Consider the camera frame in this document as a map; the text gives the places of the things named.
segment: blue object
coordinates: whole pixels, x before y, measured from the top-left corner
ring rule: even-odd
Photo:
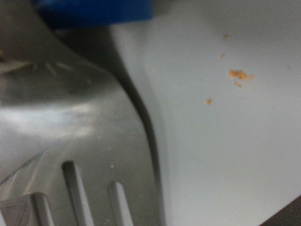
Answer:
[[[32,0],[53,29],[80,28],[152,17],[151,0]]]

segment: stainless steel utensil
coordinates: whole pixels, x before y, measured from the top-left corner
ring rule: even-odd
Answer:
[[[65,47],[28,0],[0,1],[0,209],[8,225],[160,225],[142,121],[117,80]]]

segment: orange crumb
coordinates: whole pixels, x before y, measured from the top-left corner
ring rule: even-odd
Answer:
[[[235,70],[230,70],[229,71],[229,77],[230,78],[239,78],[241,80],[250,80],[253,79],[255,76],[254,75],[247,75],[243,71],[235,71]]]
[[[241,85],[241,84],[239,84],[238,82],[235,82],[235,83],[234,83],[234,85],[235,85],[236,87],[239,87],[239,88],[241,88],[241,87],[242,87],[242,85]]]
[[[211,99],[207,99],[207,100],[205,101],[206,105],[210,105],[210,104],[211,104],[211,102],[212,102],[212,100],[211,100]]]

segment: slotted spatula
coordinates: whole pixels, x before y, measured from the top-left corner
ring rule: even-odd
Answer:
[[[123,225],[122,186],[134,226],[161,225],[144,126],[117,80],[28,0],[0,1],[0,50],[0,156],[20,166],[0,160],[7,226]]]

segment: spatula slot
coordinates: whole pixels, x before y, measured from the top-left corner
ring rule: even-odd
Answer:
[[[109,194],[118,226],[134,226],[122,183],[112,183]]]
[[[91,211],[87,202],[80,169],[71,161],[62,165],[73,211],[78,226],[94,226]]]
[[[32,201],[37,213],[39,225],[55,226],[46,196],[41,193],[35,193],[32,195]]]

